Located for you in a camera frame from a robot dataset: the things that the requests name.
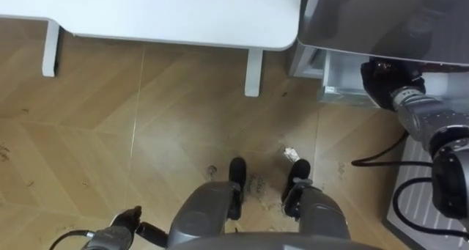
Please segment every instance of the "table leg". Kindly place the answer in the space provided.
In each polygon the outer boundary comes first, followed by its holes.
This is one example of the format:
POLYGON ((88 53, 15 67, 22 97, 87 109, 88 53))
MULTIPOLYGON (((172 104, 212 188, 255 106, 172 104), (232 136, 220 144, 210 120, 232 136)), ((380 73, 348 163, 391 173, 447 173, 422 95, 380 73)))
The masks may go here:
POLYGON ((59 43, 60 25, 55 21, 49 20, 47 33, 45 35, 44 57, 43 57, 43 75, 45 77, 55 76, 57 44, 59 43))
POLYGON ((305 46, 299 42, 290 48, 288 76, 303 77, 304 71, 311 64, 311 60, 318 51, 317 48, 305 46))
POLYGON ((248 67, 246 70, 246 81, 244 95, 248 97, 259 96, 262 74, 262 49, 252 48, 248 53, 248 67))

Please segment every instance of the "wooden floor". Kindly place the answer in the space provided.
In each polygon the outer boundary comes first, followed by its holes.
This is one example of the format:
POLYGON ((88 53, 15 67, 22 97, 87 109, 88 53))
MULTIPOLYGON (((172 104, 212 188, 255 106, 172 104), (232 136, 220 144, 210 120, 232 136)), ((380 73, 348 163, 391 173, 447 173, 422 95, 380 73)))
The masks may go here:
POLYGON ((0 249, 48 249, 134 205, 168 230, 198 185, 226 179, 236 155, 248 162, 248 196, 227 230, 294 231, 279 204, 285 147, 314 164, 353 240, 405 249, 380 223, 393 172, 350 166, 401 135, 393 114, 318 103, 320 82, 287 78, 283 53, 265 54, 259 98, 243 96, 247 51, 227 48, 66 34, 58 76, 44 78, 44 34, 44 23, 0 21, 0 249))

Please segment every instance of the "white tabletop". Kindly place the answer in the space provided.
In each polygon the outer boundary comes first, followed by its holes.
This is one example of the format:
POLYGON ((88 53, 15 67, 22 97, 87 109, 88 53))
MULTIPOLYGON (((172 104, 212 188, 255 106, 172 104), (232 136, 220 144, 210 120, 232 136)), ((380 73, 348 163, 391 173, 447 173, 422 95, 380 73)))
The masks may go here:
POLYGON ((300 0, 0 0, 0 16, 48 18, 78 35, 281 50, 300 0))

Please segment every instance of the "black wheel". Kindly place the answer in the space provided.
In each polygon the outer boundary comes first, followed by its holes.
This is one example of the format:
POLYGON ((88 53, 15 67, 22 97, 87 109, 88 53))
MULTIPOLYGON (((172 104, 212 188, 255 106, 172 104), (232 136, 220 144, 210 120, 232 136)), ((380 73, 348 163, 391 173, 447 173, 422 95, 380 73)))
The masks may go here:
POLYGON ((232 205, 228 212, 228 218, 238 220, 241 217, 241 204, 244 200, 244 187, 246 185, 247 166, 243 158, 233 158, 229 165, 228 180, 240 185, 240 190, 233 194, 232 205))
POLYGON ((309 177, 310 173, 311 173, 311 165, 309 164, 307 160, 300 159, 299 161, 296 161, 293 164, 292 169, 290 169, 290 173, 288 174, 287 184, 285 185, 284 192, 281 194, 282 203, 285 202, 285 199, 287 198, 288 193, 295 186, 293 179, 298 177, 302 180, 305 180, 309 177))

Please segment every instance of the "black cable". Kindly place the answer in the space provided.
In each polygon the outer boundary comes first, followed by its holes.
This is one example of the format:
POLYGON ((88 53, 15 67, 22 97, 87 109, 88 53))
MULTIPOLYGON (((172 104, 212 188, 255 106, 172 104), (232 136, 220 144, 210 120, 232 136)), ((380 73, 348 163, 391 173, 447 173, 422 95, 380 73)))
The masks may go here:
POLYGON ((463 231, 458 231, 458 230, 450 230, 450 229, 434 229, 434 228, 428 228, 428 227, 423 227, 418 224, 415 224, 409 219, 405 218, 404 214, 402 214, 401 210, 399 209, 399 197, 401 196, 402 192, 409 186, 412 186, 417 183, 431 183, 432 178, 431 177, 417 177, 413 178, 412 180, 408 180, 401 184, 397 189, 396 192, 394 192, 393 195, 393 209, 394 212, 397 215, 397 218, 401 220, 404 224, 408 225, 409 227, 413 228, 414 230, 417 230, 419 232, 425 232, 431 235, 449 235, 449 236, 456 236, 456 237, 461 237, 466 240, 469 240, 469 233, 463 232, 463 231))
POLYGON ((371 157, 368 157, 368 158, 362 158, 362 159, 357 159, 355 161, 352 161, 352 165, 353 166, 365 166, 365 163, 366 162, 370 162, 370 161, 373 161, 375 159, 378 159, 382 156, 384 156, 386 153, 388 153, 389 151, 393 150, 394 148, 396 148, 399 144, 401 144, 402 142, 405 141, 405 139, 407 139, 407 137, 409 136, 409 133, 407 131, 404 131, 404 133, 402 134, 402 136, 396 141, 396 143, 392 144, 390 147, 386 148, 385 150, 379 152, 378 154, 376 155, 372 155, 371 157))
POLYGON ((376 155, 372 155, 368 158, 362 158, 352 161, 353 166, 428 166, 432 167, 433 164, 430 162, 420 162, 420 161, 388 161, 388 162, 370 162, 384 156, 386 153, 392 151, 397 146, 399 146, 402 142, 407 139, 409 133, 405 131, 402 136, 390 147, 386 148, 385 150, 379 152, 376 155))
POLYGON ((92 233, 94 234, 93 231, 89 231, 89 230, 73 230, 73 231, 69 231, 69 232, 66 232, 64 233, 63 235, 60 235, 59 238, 57 238, 57 240, 55 240, 53 243, 52 243, 52 246, 49 248, 49 250, 53 250, 56 248, 57 244, 60 243, 62 240, 64 240, 65 238, 67 237, 70 237, 70 236, 84 236, 84 237, 88 237, 88 235, 92 233))

